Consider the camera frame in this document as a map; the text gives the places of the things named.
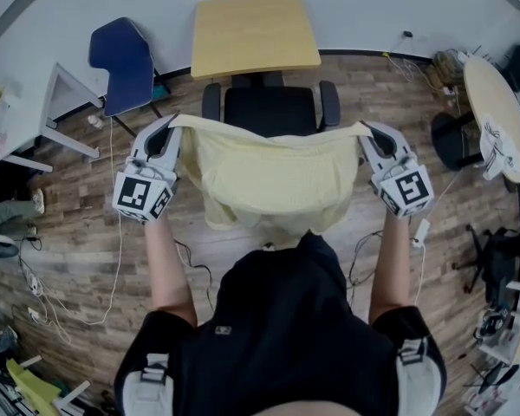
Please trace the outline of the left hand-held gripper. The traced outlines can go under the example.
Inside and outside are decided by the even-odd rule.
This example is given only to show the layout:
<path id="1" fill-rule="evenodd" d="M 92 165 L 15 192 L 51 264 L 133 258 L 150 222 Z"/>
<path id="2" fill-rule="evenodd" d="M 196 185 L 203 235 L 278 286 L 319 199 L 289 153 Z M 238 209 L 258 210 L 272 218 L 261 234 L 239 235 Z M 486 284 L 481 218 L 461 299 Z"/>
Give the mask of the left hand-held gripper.
<path id="1" fill-rule="evenodd" d="M 175 173 L 183 128 L 170 128 L 176 115 L 162 117 L 138 133 L 131 156 L 114 181 L 112 207 L 141 223 L 160 218 L 176 192 Z M 159 157 L 159 165 L 136 158 Z"/>

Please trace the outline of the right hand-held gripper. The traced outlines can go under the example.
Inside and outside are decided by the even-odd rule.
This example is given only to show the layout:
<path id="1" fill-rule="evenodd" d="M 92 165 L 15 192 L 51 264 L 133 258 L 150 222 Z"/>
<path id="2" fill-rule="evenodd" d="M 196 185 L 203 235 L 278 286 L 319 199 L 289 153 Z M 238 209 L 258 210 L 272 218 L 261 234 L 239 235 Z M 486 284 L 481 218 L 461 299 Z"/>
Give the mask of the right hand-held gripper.
<path id="1" fill-rule="evenodd" d="M 369 135 L 360 136 L 359 142 L 373 171 L 374 193 L 397 218 L 424 210 L 434 199 L 434 191 L 426 167 L 418 163 L 406 138 L 380 122 L 363 120 L 361 124 L 369 130 Z M 384 158 L 400 159 L 385 169 Z"/>

